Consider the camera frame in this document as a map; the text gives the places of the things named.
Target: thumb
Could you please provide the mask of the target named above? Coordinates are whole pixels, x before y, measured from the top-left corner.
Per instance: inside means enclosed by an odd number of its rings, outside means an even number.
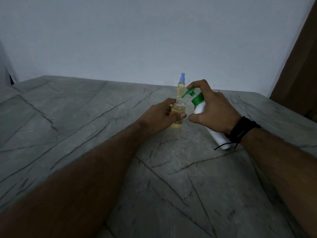
[[[168,116],[168,119],[171,121],[171,123],[175,123],[177,121],[180,121],[181,119],[186,118],[186,113],[176,113]]]
[[[189,115],[188,120],[192,123],[200,124],[200,115],[201,114],[191,114]]]

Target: white spray bottle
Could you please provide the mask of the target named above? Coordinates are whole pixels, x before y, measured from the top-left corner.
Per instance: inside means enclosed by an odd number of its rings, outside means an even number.
[[[195,105],[196,109],[194,114],[200,114],[204,111],[205,108],[205,99],[202,93],[199,93],[198,95],[195,95],[195,90],[196,88],[191,88],[189,90],[187,90],[185,92],[185,94],[182,96],[182,98],[184,98],[185,95],[189,94],[190,96],[192,96],[192,103]],[[215,139],[215,141],[217,142],[217,144],[220,146],[222,144],[225,143],[230,143],[231,141],[222,133],[217,133],[212,131],[211,129],[207,128],[208,132],[212,135],[212,137]],[[231,147],[231,144],[225,144],[223,146],[221,146],[222,149],[228,149]]]

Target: hand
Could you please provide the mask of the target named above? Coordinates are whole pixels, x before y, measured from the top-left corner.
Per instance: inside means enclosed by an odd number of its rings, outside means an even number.
[[[206,105],[204,112],[201,114],[189,115],[189,121],[204,125],[218,133],[230,134],[233,127],[240,120],[241,115],[222,93],[212,91],[206,80],[192,82],[187,86],[187,89],[193,87],[200,88]]]
[[[163,102],[152,105],[138,120],[145,127],[146,136],[155,135],[170,127],[173,123],[186,118],[186,113],[171,114],[171,104],[175,99],[167,98]]]

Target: gray marble surface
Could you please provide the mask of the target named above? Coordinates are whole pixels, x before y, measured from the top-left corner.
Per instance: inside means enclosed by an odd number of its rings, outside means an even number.
[[[0,97],[0,211],[176,93],[53,76],[12,87]],[[260,94],[221,92],[242,115],[317,156],[316,123]],[[149,139],[98,237],[305,237],[242,147],[216,146],[188,120]]]

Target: yellow liquid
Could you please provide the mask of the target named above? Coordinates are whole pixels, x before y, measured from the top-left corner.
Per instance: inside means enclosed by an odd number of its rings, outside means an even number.
[[[171,115],[175,113],[184,113],[185,112],[185,106],[178,106],[173,104],[171,108]],[[183,120],[177,121],[176,123],[173,123],[171,125],[172,128],[180,128],[183,124]]]
[[[179,82],[177,86],[177,97],[181,98],[185,93],[185,83]]]

